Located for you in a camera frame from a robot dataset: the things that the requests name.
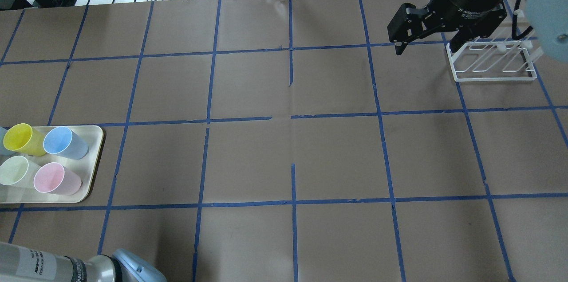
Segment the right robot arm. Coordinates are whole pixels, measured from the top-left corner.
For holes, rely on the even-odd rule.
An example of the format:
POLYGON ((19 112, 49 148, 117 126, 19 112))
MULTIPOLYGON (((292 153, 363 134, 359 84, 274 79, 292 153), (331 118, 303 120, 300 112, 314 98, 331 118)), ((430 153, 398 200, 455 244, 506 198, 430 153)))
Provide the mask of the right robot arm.
MULTIPOLYGON (((567 61, 567 0, 525 0, 524 15, 544 53, 567 61)), ((423 8, 403 3, 387 26, 389 41, 401 55, 406 46, 433 33, 453 32, 451 52, 476 38, 487 38, 507 15, 504 0, 430 0, 423 8)))

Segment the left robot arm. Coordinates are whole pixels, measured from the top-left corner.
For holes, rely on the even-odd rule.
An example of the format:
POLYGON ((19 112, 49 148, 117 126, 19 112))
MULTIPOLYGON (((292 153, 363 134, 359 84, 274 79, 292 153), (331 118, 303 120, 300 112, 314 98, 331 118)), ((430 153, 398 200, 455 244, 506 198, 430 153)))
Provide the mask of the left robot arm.
POLYGON ((0 244, 2 282, 166 282, 163 273, 133 252, 89 260, 55 255, 15 244, 0 244))

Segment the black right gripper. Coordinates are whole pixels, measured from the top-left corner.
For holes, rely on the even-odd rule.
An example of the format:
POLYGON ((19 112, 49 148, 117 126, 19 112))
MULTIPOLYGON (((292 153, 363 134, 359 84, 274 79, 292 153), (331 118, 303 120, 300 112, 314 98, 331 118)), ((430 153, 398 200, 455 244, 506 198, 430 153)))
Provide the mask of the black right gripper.
POLYGON ((506 15, 503 0, 430 0, 422 8, 403 3, 387 32, 396 55, 402 55, 413 41, 448 32, 456 32, 450 48, 457 51, 466 42, 490 36, 506 15))

